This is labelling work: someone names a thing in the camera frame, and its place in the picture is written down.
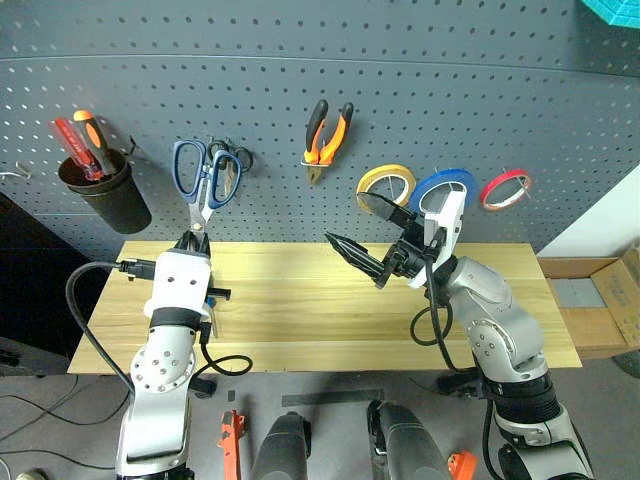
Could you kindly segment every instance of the red tape roll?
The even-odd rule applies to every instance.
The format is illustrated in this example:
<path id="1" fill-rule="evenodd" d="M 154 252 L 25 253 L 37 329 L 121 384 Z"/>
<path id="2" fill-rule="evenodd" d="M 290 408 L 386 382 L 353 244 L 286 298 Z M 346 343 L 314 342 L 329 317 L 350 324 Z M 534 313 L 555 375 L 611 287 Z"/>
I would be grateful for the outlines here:
<path id="1" fill-rule="evenodd" d="M 489 195 L 498 188 L 503 183 L 512 180 L 512 179 L 520 179 L 522 187 L 516 193 L 511 195 L 510 197 L 502 200 L 501 202 L 487 203 L 487 199 Z M 482 189 L 480 192 L 480 203 L 485 210 L 489 210 L 491 212 L 496 212 L 498 210 L 504 210 L 505 208 L 510 207 L 511 205 L 522 200 L 527 192 L 531 189 L 533 185 L 533 179 L 529 172 L 522 168 L 516 168 L 514 170 L 509 170 L 508 172 L 503 173 L 502 175 L 498 175 L 496 178 L 491 180 L 486 187 Z"/>

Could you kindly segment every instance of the blue-handled scissors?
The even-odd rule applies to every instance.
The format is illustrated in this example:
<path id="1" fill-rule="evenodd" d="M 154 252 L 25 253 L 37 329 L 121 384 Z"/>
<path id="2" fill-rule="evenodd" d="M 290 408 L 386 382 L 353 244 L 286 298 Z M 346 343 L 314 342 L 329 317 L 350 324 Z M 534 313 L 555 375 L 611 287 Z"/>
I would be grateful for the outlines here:
<path id="1" fill-rule="evenodd" d="M 187 190 L 183 187 L 178 173 L 181 158 L 180 151 L 187 145 L 194 147 L 197 150 L 199 157 L 196 170 L 194 172 L 193 187 L 191 190 Z M 220 200 L 216 196 L 216 190 L 218 186 L 218 174 L 220 172 L 220 166 L 223 159 L 235 162 L 237 174 L 233 187 L 226 197 Z M 216 151 L 213 156 L 213 160 L 209 161 L 207 147 L 199 140 L 181 140 L 173 144 L 173 181 L 176 184 L 178 192 L 189 205 L 189 218 L 192 230 L 203 231 L 209 221 L 209 218 L 211 218 L 213 211 L 229 203 L 238 189 L 241 175 L 242 162 L 235 155 L 232 155 L 225 150 Z M 204 206 L 202 210 L 200 210 L 200 201 L 203 190 L 205 191 Z"/>

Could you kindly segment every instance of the tape roll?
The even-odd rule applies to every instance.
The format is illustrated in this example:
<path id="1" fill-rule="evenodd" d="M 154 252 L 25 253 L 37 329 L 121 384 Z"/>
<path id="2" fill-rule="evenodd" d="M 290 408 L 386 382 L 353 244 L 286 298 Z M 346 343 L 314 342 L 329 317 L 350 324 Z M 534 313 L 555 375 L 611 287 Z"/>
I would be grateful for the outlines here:
<path id="1" fill-rule="evenodd" d="M 424 197 L 440 185 L 447 183 L 458 184 L 465 192 L 467 192 L 467 197 L 465 198 L 465 205 L 467 207 L 474 202 L 476 196 L 476 182 L 473 179 L 473 175 L 464 168 L 450 168 L 448 170 L 437 172 L 430 177 L 421 180 L 411 194 L 411 198 L 409 199 L 409 208 L 416 213 L 424 213 L 424 210 L 422 209 L 422 201 L 424 200 Z"/>
<path id="2" fill-rule="evenodd" d="M 404 188 L 402 189 L 402 193 L 398 195 L 398 197 L 394 198 L 394 203 L 397 203 L 400 206 L 404 206 L 409 201 L 409 195 L 413 191 L 416 186 L 416 178 L 411 173 L 407 167 L 403 165 L 382 165 L 380 167 L 376 167 L 373 170 L 365 173 L 360 181 L 358 182 L 358 187 L 356 188 L 356 193 L 360 192 L 368 192 L 369 189 L 373 186 L 374 183 L 379 182 L 385 178 L 399 178 L 404 182 Z M 367 208 L 367 206 L 358 200 L 358 206 L 362 208 L 365 212 L 373 213 L 371 210 Z"/>
<path id="3" fill-rule="evenodd" d="M 493 203 L 487 202 L 489 195 L 491 195 L 491 193 L 496 188 L 498 188 L 503 183 L 509 180 L 512 180 L 514 178 L 519 179 L 521 183 L 521 187 L 516 193 L 514 193 L 508 198 L 505 198 L 500 202 L 493 202 Z M 482 189 L 482 192 L 480 192 L 480 202 L 482 203 L 482 207 L 485 210 L 489 210 L 491 212 L 504 210 L 505 208 L 508 208 L 511 205 L 522 200 L 522 197 L 524 197 L 527 194 L 527 192 L 531 189 L 532 185 L 533 185 L 533 179 L 531 178 L 531 175 L 529 175 L 529 172 L 527 172 L 526 170 L 522 168 L 509 170 L 508 172 L 505 172 L 502 175 L 498 175 L 496 178 L 491 180 L 486 187 Z"/>

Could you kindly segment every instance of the pegboard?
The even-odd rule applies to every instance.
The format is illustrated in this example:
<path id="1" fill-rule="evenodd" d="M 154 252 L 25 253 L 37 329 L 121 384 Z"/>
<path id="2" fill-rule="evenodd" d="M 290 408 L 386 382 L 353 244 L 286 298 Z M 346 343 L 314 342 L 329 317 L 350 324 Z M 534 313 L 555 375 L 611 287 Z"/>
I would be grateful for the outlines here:
<path id="1" fill-rule="evenodd" d="M 417 178 L 467 168 L 479 186 L 521 167 L 532 198 L 465 210 L 461 241 L 539 250 L 639 163 L 640 36 L 573 1 L 0 2 L 0 189 L 92 258 L 111 231 L 57 178 L 47 128 L 90 108 L 114 146 L 140 149 L 135 179 L 153 215 L 133 239 L 176 239 L 186 204 L 170 175 L 177 139 L 228 136 L 255 152 L 238 195 L 209 222 L 219 241 L 323 241 L 325 230 L 392 241 L 361 212 L 363 173 L 401 163 Z M 356 107 L 316 187 L 300 165 L 319 98 Z"/>

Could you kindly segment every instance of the wooden tabletop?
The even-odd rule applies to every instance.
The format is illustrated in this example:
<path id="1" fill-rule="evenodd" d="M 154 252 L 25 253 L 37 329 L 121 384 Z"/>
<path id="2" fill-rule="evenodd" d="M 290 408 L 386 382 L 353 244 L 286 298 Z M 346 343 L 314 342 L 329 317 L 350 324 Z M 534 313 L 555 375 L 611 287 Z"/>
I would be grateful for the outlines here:
<path id="1" fill-rule="evenodd" d="M 172 246 L 126 242 L 120 258 L 155 260 Z M 382 258 L 389 245 L 366 247 Z M 219 333 L 209 345 L 214 358 L 249 355 L 256 372 L 445 368 L 437 347 L 421 347 L 409 338 L 411 318 L 426 300 L 422 289 L 412 290 L 406 279 L 391 278 L 378 290 L 328 243 L 225 242 L 212 243 L 211 250 L 216 287 L 233 290 L 231 300 L 218 301 L 214 310 Z M 460 244 L 455 253 L 507 278 L 515 297 L 542 325 L 551 367 L 581 366 L 530 245 Z M 149 319 L 142 307 L 151 287 L 150 281 L 129 282 L 113 271 L 91 316 L 92 331 L 125 371 L 146 342 Z M 417 333 L 432 338 L 430 322 L 421 322 Z M 472 364 L 456 323 L 446 342 L 457 366 Z M 111 371 L 83 338 L 69 372 Z"/>

